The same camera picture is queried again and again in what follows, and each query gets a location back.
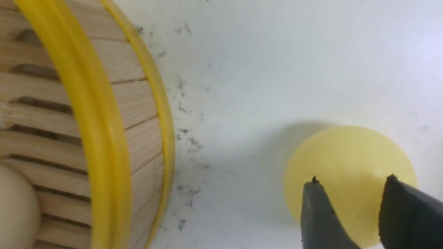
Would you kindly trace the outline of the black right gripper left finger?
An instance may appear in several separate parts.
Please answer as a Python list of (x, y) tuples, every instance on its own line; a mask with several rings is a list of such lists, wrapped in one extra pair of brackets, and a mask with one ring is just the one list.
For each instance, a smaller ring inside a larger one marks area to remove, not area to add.
[(315, 176), (303, 187), (300, 228), (304, 249), (359, 249), (345, 232)]

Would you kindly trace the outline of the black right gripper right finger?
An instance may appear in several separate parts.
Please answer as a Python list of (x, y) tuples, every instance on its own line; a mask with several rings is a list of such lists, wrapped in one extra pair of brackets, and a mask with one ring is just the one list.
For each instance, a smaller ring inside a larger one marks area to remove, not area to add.
[(441, 249), (442, 202), (389, 176), (383, 188), (379, 236), (386, 249)]

